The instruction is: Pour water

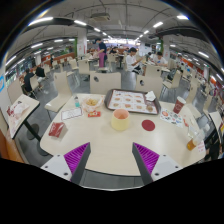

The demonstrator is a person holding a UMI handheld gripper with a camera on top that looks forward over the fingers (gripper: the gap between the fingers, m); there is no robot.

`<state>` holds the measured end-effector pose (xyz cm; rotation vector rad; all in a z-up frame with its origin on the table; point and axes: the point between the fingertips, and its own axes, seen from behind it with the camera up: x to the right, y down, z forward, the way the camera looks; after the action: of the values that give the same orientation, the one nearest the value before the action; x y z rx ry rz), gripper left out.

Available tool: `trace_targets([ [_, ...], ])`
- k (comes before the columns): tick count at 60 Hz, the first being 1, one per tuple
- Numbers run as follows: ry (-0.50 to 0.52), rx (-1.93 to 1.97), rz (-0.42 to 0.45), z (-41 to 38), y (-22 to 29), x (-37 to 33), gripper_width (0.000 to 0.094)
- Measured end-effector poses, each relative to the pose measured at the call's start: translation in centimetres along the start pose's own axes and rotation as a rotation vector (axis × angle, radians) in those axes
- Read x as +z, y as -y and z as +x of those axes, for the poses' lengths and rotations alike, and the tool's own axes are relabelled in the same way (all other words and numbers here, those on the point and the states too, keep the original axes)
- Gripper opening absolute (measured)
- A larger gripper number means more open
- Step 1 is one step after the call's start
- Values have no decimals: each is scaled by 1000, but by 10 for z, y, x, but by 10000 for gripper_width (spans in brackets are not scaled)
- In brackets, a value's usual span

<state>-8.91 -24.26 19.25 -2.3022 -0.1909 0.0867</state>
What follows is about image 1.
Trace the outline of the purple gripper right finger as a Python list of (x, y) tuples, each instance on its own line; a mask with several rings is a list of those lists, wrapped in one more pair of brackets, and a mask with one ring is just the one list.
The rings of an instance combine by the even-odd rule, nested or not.
[(145, 185), (182, 169), (170, 156), (159, 155), (138, 143), (133, 144), (132, 153)]

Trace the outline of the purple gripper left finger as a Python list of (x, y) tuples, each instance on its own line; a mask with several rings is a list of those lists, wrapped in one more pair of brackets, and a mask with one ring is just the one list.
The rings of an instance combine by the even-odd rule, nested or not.
[(79, 185), (90, 152), (90, 143), (85, 143), (65, 155), (54, 155), (42, 166), (42, 169)]

